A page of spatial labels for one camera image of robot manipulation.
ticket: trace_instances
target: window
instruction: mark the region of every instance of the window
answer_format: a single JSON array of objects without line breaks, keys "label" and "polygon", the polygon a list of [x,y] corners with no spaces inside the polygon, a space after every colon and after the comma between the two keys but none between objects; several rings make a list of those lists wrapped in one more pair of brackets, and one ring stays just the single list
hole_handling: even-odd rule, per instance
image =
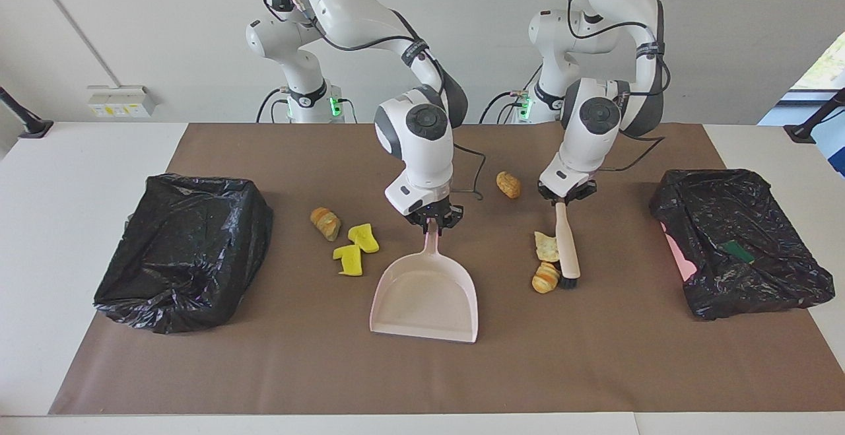
[{"label": "window", "polygon": [[839,90],[845,86],[845,33],[834,41],[821,58],[797,81],[793,92]]}]

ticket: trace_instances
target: green indicator light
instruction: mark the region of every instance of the green indicator light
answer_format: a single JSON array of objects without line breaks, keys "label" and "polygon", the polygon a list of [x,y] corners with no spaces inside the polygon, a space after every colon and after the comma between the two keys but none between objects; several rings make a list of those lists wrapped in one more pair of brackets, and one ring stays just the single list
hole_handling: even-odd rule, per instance
[{"label": "green indicator light", "polygon": [[329,98],[329,103],[331,104],[331,113],[333,116],[341,116],[343,108],[341,108],[341,105],[338,104],[337,98]]},{"label": "green indicator light", "polygon": [[531,114],[531,105],[534,105],[534,101],[530,98],[526,98],[525,102],[522,104],[522,110],[520,110],[520,116],[522,116],[522,118],[527,119],[528,115]]}]

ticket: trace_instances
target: white table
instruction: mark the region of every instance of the white table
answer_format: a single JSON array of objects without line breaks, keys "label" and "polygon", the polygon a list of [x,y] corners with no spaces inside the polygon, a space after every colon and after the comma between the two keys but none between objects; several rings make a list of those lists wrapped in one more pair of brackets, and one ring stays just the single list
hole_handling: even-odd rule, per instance
[{"label": "white table", "polygon": [[[0,433],[842,433],[845,412],[338,417],[45,417],[94,314],[90,300],[147,176],[184,124],[57,123],[0,161]],[[845,180],[779,128],[707,126],[730,168],[750,168],[816,259],[845,275]],[[811,310],[845,368],[845,300]]]}]

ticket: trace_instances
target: yellow sponge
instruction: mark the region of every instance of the yellow sponge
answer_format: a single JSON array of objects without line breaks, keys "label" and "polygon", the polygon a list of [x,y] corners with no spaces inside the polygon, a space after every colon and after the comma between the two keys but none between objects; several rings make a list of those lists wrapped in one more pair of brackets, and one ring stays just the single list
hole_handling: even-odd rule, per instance
[{"label": "yellow sponge", "polygon": [[336,248],[332,260],[340,260],[343,266],[341,275],[359,277],[364,275],[361,269],[361,248],[359,246],[345,246]]},{"label": "yellow sponge", "polygon": [[350,228],[349,240],[367,253],[378,251],[378,242],[372,236],[372,225],[370,224],[362,224]]}]

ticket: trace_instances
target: black trash bag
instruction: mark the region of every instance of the black trash bag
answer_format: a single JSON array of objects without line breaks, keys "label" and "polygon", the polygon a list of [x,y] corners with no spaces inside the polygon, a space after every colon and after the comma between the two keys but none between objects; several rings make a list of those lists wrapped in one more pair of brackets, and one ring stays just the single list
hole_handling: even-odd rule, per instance
[{"label": "black trash bag", "polygon": [[249,180],[150,177],[94,307],[163,335],[224,324],[261,267],[272,223]]},{"label": "black trash bag", "polygon": [[695,264],[684,293],[701,318],[810,308],[836,296],[833,276],[757,173],[668,171],[650,209]]}]

